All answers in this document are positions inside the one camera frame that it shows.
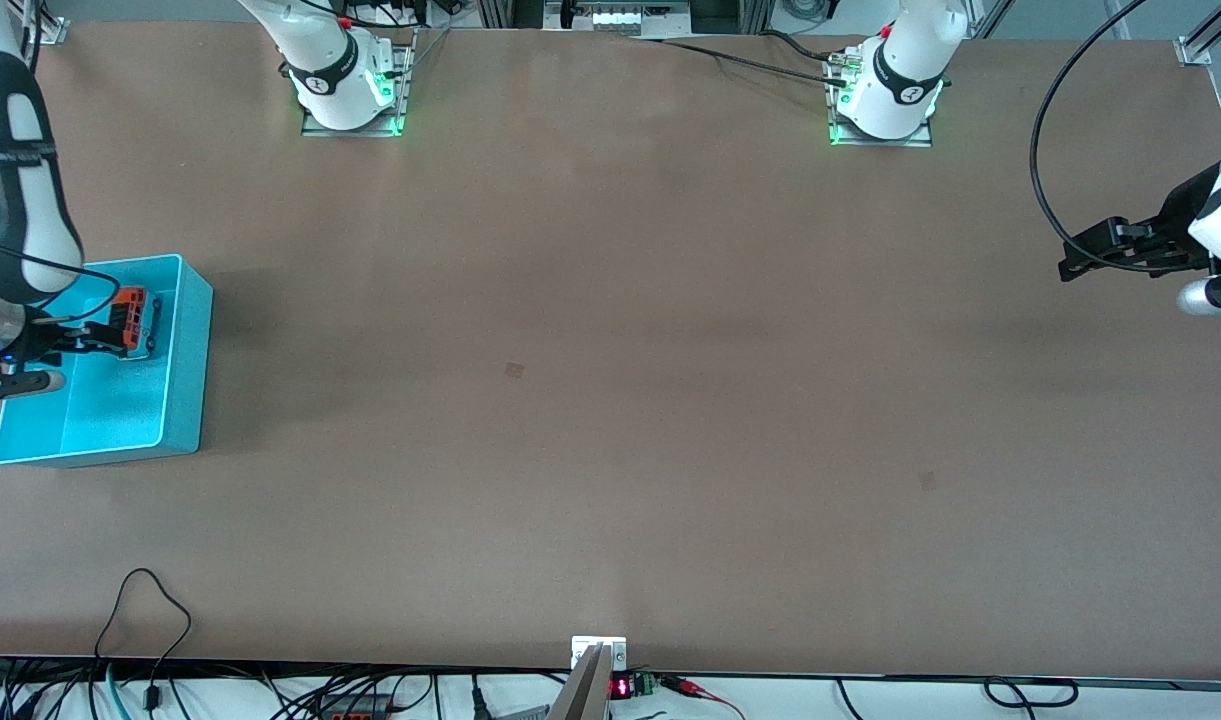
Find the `grey metal bar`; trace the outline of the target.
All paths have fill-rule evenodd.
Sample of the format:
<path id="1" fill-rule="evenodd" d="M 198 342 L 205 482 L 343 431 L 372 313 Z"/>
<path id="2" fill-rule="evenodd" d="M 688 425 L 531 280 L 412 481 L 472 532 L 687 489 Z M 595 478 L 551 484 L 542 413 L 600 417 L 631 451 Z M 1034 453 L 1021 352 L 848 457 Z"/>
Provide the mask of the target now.
<path id="1" fill-rule="evenodd" d="M 589 644 L 579 653 L 560 693 L 543 720 L 609 720 L 613 644 Z"/>

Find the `white table edge bracket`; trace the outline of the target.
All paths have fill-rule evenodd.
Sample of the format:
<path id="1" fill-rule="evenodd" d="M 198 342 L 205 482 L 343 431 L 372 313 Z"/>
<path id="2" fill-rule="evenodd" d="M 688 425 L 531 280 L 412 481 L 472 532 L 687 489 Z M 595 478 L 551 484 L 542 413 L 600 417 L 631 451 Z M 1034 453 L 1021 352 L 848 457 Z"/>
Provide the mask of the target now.
<path id="1" fill-rule="evenodd" d="M 628 638 L 620 635 L 573 635 L 570 641 L 570 669 L 582 660 L 584 652 L 596 646 L 609 646 L 615 672 L 628 671 Z"/>

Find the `white power strip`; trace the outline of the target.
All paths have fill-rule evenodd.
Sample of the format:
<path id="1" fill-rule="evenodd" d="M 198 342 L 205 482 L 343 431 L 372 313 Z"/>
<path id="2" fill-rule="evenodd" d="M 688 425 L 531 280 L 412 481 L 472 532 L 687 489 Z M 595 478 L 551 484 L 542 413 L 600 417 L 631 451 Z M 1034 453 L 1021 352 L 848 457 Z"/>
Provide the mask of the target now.
<path id="1" fill-rule="evenodd" d="M 654 2 L 591 2 L 581 6 L 596 31 L 618 31 L 624 35 L 669 35 L 691 31 L 687 0 Z"/>

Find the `black adapter with orange buttons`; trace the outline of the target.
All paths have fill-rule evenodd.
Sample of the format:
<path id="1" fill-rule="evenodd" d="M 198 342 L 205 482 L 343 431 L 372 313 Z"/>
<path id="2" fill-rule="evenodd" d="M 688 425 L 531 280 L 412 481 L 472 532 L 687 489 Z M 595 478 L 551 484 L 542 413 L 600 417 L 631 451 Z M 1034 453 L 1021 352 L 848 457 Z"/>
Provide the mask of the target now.
<path id="1" fill-rule="evenodd" d="M 407 711 L 396 698 L 379 693 L 325 694 L 313 702 L 313 720 L 394 720 Z"/>

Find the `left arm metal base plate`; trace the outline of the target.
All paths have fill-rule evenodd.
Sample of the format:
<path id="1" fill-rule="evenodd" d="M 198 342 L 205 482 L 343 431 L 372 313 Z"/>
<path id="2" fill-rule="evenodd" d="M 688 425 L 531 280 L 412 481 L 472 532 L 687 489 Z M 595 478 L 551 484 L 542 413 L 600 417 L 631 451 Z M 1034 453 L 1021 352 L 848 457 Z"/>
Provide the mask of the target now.
<path id="1" fill-rule="evenodd" d="M 828 135 L 833 146 L 917 146 L 917 149 L 929 149 L 933 146 L 933 132 L 930 132 L 930 115 L 935 106 L 930 104 L 926 117 L 921 120 L 917 129 L 911 135 L 899 138 L 882 138 L 871 135 L 861 129 L 856 120 L 849 111 L 857 107 L 861 96 L 857 81 L 861 72 L 861 59 L 856 55 L 842 55 L 830 52 L 828 59 L 821 61 L 821 70 L 825 79 L 839 79 L 842 85 L 829 85 L 825 88 L 825 104 L 828 104 Z"/>

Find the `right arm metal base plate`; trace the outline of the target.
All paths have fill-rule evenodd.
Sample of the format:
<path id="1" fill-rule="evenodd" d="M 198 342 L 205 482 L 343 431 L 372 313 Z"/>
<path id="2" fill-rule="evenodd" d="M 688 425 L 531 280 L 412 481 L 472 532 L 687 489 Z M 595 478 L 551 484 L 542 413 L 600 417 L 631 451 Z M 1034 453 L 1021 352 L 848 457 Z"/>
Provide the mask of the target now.
<path id="1" fill-rule="evenodd" d="M 336 85 L 335 95 L 299 95 L 300 100 L 313 99 L 303 107 L 302 135 L 404 135 L 419 33 L 404 44 L 383 37 L 361 38 L 359 29 L 350 31 L 350 37 L 358 41 L 357 65 Z"/>

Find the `orange toy bus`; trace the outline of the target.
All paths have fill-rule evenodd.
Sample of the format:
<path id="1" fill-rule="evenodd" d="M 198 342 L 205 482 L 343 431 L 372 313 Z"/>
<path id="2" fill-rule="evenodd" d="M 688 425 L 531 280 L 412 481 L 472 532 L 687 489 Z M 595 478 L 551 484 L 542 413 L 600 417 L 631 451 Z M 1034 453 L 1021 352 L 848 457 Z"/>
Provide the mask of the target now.
<path id="1" fill-rule="evenodd" d="M 148 359 L 158 347 L 158 323 L 162 299 L 144 286 L 122 287 L 115 295 L 107 316 L 107 327 L 118 332 L 120 358 Z"/>

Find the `red clip lead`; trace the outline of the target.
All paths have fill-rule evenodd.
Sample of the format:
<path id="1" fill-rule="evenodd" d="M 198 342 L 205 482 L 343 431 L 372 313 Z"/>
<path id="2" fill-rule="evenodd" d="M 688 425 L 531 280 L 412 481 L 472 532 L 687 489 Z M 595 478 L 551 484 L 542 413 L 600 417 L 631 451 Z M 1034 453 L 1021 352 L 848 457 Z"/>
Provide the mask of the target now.
<path id="1" fill-rule="evenodd" d="M 692 680 L 670 674 L 657 674 L 654 679 L 657 680 L 657 683 L 661 683 L 662 688 L 678 693 L 683 697 L 691 698 L 691 700 L 718 703 L 718 705 L 729 708 L 730 711 L 734 711 L 737 720 L 748 720 L 747 716 L 744 715 L 741 708 L 737 708 L 733 702 L 725 700 L 725 698 L 707 691 L 702 687 L 702 685 L 694 683 Z"/>

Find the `aluminium frame profile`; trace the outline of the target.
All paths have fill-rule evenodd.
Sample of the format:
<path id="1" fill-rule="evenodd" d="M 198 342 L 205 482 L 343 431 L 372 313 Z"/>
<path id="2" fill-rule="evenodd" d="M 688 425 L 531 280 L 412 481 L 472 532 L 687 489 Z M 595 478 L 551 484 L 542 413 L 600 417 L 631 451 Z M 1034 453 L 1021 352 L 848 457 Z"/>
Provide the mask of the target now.
<path id="1" fill-rule="evenodd" d="M 26 0 L 24 17 L 31 20 L 31 31 L 43 45 L 61 45 L 70 32 L 70 20 L 53 13 L 48 0 Z"/>
<path id="2" fill-rule="evenodd" d="M 1212 49 L 1221 44 L 1221 2 L 1212 12 L 1175 41 L 1177 59 L 1186 67 L 1212 63 Z"/>

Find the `blue plastic box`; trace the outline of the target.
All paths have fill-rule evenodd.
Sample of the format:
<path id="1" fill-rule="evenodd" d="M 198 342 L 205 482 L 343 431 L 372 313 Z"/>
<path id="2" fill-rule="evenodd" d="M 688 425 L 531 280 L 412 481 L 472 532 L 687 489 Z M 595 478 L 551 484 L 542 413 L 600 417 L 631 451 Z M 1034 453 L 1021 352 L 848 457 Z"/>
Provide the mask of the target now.
<path id="1" fill-rule="evenodd" d="M 200 445 L 214 292 L 184 257 L 90 264 L 161 309 L 144 327 L 156 347 L 139 359 L 66 356 L 63 386 L 0 406 L 0 465 L 84 467 L 193 454 Z"/>

